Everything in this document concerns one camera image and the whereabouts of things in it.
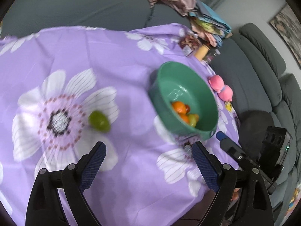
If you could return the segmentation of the large orange tomato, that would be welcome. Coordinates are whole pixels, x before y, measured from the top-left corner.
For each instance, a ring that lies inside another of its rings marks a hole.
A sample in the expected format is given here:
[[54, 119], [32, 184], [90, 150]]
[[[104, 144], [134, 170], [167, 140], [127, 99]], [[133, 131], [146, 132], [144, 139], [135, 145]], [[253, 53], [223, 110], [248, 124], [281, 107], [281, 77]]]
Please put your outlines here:
[[180, 118], [183, 120], [183, 122], [185, 122], [186, 124], [189, 124], [189, 118], [188, 118], [188, 115], [179, 113], [179, 116], [180, 116]]

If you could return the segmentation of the stack of folded clothes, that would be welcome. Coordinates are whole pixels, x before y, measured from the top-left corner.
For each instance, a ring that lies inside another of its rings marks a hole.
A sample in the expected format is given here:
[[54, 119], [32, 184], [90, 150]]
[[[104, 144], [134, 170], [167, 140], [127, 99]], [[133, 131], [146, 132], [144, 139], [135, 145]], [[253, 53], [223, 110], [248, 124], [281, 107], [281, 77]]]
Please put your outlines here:
[[201, 1], [189, 12], [189, 20], [192, 31], [212, 47], [221, 47], [223, 40], [231, 36], [231, 26]]

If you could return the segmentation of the green plastic bowl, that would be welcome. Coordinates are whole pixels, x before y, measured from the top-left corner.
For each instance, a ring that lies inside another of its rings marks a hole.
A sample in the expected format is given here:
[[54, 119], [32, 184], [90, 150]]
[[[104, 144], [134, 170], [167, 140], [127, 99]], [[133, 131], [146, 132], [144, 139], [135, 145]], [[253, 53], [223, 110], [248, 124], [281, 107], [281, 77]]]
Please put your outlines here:
[[[148, 95], [166, 129], [178, 136], [210, 139], [216, 132], [218, 109], [208, 84], [190, 67], [169, 61], [155, 71]], [[180, 101], [199, 116], [195, 127], [185, 123], [172, 107]]]

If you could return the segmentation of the snack packet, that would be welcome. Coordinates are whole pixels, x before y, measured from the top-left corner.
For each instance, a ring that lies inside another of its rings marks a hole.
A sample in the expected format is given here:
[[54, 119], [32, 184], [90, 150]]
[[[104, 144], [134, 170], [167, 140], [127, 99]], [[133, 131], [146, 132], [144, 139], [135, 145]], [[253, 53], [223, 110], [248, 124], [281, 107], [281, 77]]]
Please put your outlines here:
[[195, 34], [187, 34], [180, 40], [179, 46], [183, 54], [187, 57], [201, 46], [201, 42]]

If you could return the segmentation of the yellow capped bottle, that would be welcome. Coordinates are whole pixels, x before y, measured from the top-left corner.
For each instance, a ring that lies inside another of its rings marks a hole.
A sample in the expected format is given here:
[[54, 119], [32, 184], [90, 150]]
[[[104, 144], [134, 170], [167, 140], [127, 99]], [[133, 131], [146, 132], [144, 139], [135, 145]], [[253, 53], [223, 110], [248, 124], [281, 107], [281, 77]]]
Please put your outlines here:
[[198, 59], [199, 61], [201, 61], [202, 59], [204, 59], [204, 57], [208, 54], [208, 51], [210, 50], [210, 47], [203, 44], [202, 46], [200, 46], [196, 52], [194, 53], [194, 56], [196, 59]]

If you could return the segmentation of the pink plush toy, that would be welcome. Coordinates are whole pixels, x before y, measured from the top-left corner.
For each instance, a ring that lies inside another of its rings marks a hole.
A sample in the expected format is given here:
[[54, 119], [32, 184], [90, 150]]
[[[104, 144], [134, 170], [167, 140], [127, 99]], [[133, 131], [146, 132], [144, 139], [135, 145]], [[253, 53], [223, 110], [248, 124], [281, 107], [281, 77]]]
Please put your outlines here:
[[231, 87], [226, 85], [219, 75], [214, 75], [208, 79], [209, 85], [217, 93], [218, 97], [224, 102], [231, 102], [233, 99], [233, 91]]

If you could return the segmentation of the red tomato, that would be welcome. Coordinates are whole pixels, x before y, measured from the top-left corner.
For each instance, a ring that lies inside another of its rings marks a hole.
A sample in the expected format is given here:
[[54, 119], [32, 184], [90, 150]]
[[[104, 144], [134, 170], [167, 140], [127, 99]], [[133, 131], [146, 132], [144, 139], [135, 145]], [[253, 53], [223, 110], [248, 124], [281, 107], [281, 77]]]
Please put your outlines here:
[[186, 114], [189, 114], [189, 112], [190, 112], [190, 107], [189, 107], [189, 105], [185, 105], [185, 108], [186, 108]]

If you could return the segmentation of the round green tomato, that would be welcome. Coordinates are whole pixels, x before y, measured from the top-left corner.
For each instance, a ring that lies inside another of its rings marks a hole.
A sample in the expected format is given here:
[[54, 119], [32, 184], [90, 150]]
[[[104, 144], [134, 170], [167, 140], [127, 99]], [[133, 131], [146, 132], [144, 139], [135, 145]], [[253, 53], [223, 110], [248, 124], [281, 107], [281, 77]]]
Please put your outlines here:
[[198, 114], [189, 114], [188, 115], [188, 121], [189, 121], [189, 125], [191, 127], [196, 127], [198, 121], [199, 121], [199, 115]]

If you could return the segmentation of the large green oval tomato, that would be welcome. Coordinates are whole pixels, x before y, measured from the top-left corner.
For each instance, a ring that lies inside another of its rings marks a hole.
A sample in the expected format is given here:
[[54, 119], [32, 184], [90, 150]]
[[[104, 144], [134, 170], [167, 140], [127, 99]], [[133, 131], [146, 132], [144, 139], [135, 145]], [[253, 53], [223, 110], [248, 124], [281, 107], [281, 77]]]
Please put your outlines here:
[[88, 122], [95, 130], [107, 133], [111, 129], [111, 125], [107, 117], [100, 111], [92, 111], [88, 117]]

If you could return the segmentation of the framed wall picture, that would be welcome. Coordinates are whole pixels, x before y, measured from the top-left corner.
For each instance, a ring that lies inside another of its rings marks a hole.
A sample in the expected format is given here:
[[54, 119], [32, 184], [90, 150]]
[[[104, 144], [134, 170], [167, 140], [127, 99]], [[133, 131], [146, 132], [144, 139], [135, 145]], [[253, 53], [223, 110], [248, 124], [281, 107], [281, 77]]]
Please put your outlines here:
[[293, 10], [286, 4], [269, 24], [286, 43], [300, 68], [300, 22]]

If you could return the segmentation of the purple floral tablecloth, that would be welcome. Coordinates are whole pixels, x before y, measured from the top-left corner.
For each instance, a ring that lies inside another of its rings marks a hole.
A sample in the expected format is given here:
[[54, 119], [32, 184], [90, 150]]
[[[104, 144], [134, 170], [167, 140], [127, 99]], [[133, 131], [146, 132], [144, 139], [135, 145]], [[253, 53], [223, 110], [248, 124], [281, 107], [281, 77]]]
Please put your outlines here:
[[[189, 150], [162, 125], [150, 75], [180, 62], [213, 70], [178, 45], [179, 24], [131, 32], [54, 27], [1, 40], [1, 202], [24, 225], [38, 171], [76, 163], [102, 141], [107, 155], [85, 197], [103, 225], [171, 225], [208, 191]], [[107, 133], [88, 122], [92, 111]]]

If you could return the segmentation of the grey sofa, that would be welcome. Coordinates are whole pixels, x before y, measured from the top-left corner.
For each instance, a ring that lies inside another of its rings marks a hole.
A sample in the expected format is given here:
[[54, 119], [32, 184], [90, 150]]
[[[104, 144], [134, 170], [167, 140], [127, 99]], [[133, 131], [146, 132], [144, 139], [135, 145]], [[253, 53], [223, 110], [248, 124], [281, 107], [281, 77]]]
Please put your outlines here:
[[[107, 156], [86, 191], [103, 225], [171, 225], [200, 202], [207, 186], [188, 150], [180, 146], [155, 112], [147, 91], [150, 75], [167, 61], [191, 67], [202, 78], [219, 74], [235, 94], [233, 111], [217, 100], [217, 129], [238, 140], [247, 110], [268, 112], [288, 129], [294, 143], [271, 196], [282, 225], [300, 181], [300, 76], [288, 69], [277, 46], [251, 24], [227, 39], [211, 65], [186, 57], [178, 40], [182, 22], [142, 27], [145, 0], [54, 0], [69, 16], [120, 8], [114, 19], [128, 28], [88, 23], [42, 26], [24, 36], [1, 40], [1, 202], [17, 225], [26, 221], [27, 203], [38, 171], [63, 169], [97, 141]], [[17, 0], [4, 26], [21, 13], [40, 8], [46, 20], [57, 8], [43, 0]]]

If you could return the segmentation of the orange fruit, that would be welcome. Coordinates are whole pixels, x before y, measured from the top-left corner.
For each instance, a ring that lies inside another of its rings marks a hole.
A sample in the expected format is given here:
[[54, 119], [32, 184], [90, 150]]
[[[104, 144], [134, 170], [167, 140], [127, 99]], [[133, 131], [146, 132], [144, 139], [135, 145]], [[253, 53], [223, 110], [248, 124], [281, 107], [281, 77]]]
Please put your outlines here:
[[171, 103], [172, 108], [178, 114], [187, 114], [187, 107], [181, 101], [174, 101]]

